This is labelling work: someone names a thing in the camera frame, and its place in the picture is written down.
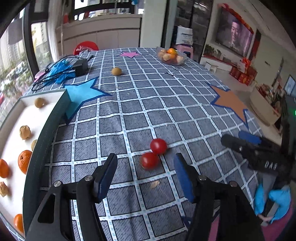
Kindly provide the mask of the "blue gloved hand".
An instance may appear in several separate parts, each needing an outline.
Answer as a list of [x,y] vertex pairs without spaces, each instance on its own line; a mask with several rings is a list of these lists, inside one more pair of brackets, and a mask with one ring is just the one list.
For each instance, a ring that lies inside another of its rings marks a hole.
[[[263,215],[267,201],[274,202],[277,205],[277,210],[272,216]],[[273,223],[276,220],[280,220],[287,214],[290,208],[290,203],[291,194],[290,188],[288,186],[284,186],[283,188],[277,190],[270,190],[267,197],[265,197],[263,184],[261,183],[255,192],[254,212],[255,215],[258,216],[263,222]]]

